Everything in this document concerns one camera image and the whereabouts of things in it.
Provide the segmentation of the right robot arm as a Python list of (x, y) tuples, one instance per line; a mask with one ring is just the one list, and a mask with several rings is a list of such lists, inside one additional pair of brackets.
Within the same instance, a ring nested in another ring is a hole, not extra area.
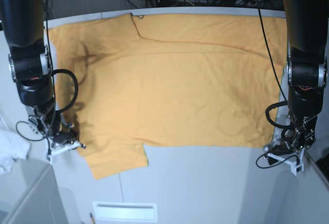
[[(1, 25), (20, 101), (33, 111), (29, 124), (45, 139), (53, 140), (53, 147), (76, 143), (77, 132), (72, 124), (62, 122), (61, 114), (75, 103), (78, 81), (70, 70), (52, 66), (50, 46), (44, 44), (43, 0), (1, 0)], [(52, 78), (59, 73), (72, 78), (75, 92), (71, 102), (57, 110)]]

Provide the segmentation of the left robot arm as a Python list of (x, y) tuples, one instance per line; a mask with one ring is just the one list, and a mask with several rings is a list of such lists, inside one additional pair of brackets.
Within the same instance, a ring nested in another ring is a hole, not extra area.
[(287, 106), (290, 125), (281, 127), (282, 139), (291, 150), (299, 151), (314, 143), (317, 116), (323, 106), (328, 0), (283, 0), (283, 5), (289, 45)]

